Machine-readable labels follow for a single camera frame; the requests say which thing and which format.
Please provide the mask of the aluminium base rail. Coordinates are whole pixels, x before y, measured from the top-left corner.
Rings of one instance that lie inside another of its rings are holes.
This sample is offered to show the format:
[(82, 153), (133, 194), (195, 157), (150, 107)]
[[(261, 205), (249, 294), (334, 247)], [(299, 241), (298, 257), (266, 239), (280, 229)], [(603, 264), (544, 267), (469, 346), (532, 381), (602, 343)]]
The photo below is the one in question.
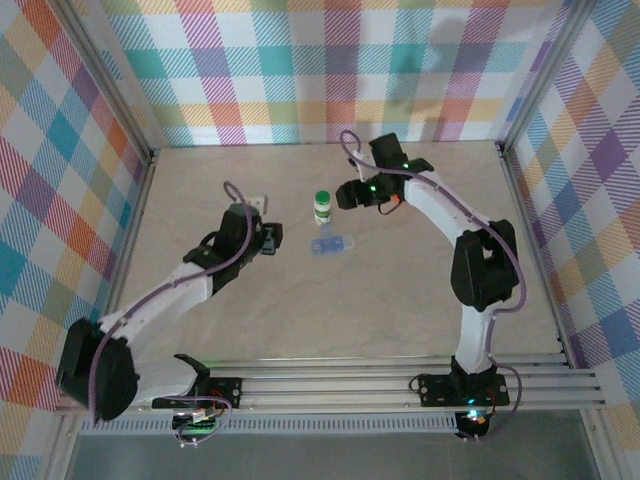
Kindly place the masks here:
[(510, 356), (497, 374), (505, 377), (508, 406), (422, 407), (420, 375), (449, 375), (445, 357), (381, 359), (316, 358), (215, 361), (210, 377), (239, 377), (238, 413), (347, 414), (600, 409), (605, 400), (594, 372), (572, 369), (561, 354)]

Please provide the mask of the aluminium frame post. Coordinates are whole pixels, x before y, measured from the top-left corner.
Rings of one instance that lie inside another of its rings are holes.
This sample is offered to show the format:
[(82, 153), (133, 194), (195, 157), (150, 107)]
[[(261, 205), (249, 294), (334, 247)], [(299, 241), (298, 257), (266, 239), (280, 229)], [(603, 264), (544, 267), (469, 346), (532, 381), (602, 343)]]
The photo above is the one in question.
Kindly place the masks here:
[(555, 79), (597, 0), (549, 0), (491, 130), (496, 148), (513, 148)]
[(104, 94), (107, 103), (113, 109), (125, 133), (134, 145), (134, 149), (147, 162), (154, 158), (154, 149), (147, 142), (142, 129), (129, 109), (124, 96), (107, 67), (100, 50), (96, 47), (86, 29), (81, 16), (76, 12), (71, 0), (48, 0), (63, 28), (69, 34), (72, 43), (78, 50), (86, 68), (92, 75), (96, 85)]

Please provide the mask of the small controller board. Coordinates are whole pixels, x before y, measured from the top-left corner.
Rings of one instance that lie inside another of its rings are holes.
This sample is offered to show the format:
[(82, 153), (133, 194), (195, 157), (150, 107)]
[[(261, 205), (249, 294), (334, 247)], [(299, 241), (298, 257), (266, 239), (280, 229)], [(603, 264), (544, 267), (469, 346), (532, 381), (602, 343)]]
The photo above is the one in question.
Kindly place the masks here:
[(484, 411), (470, 409), (455, 414), (457, 433), (462, 439), (472, 439), (486, 435), (490, 427), (491, 417)]
[(213, 409), (177, 412), (172, 417), (171, 429), (178, 441), (196, 443), (219, 426), (219, 417), (223, 412)]

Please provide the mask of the aluminium corner strut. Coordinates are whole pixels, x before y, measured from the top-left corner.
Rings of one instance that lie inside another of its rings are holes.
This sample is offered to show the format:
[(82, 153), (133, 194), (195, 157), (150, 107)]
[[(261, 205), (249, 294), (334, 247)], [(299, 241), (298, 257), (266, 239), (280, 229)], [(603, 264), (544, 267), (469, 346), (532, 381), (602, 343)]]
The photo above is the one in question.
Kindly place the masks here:
[(82, 420), (81, 415), (74, 413), (54, 417), (52, 430), (48, 436), (49, 443), (41, 474), (42, 480), (66, 479)]
[(599, 410), (580, 411), (589, 446), (601, 480), (619, 480), (614, 453)]

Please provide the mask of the aluminium side rail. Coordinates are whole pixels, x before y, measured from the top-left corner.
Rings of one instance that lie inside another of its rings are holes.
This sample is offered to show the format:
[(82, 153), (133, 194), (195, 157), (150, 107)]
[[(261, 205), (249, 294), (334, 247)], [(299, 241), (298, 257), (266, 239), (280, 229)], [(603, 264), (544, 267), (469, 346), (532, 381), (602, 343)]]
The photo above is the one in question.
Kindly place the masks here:
[(525, 198), (522, 194), (521, 188), (518, 184), (517, 176), (513, 168), (513, 162), (511, 160), (510, 151), (505, 147), (504, 142), (496, 141), (495, 148), (500, 159), (500, 164), (503, 169), (507, 184), (509, 186), (512, 201), (514, 203), (516, 212), (519, 217), (520, 229), (524, 235), (527, 245), (528, 255), (531, 259), (531, 263), (536, 275), (536, 282), (539, 285), (541, 292), (544, 294), (547, 310), (550, 312), (550, 318), (554, 322), (556, 329), (557, 343), (559, 344), (559, 352), (564, 355), (565, 363), (570, 367), (576, 368), (576, 361), (574, 358), (574, 352), (572, 351), (571, 343), (567, 340), (566, 331), (561, 321), (560, 311), (553, 288), (546, 275), (545, 265), (541, 250), (539, 248), (531, 216), (527, 210), (525, 204)]
[(122, 244), (123, 249), (115, 265), (113, 282), (105, 304), (106, 314), (115, 311), (120, 303), (120, 299), (122, 297), (122, 292), (124, 290), (130, 268), (131, 259), (134, 253), (136, 240), (144, 216), (145, 207), (151, 191), (160, 152), (160, 148), (150, 150), (149, 156), (145, 160), (140, 189), (136, 199), (135, 207), (131, 213), (130, 222), (126, 230), (126, 236), (124, 237), (124, 241)]

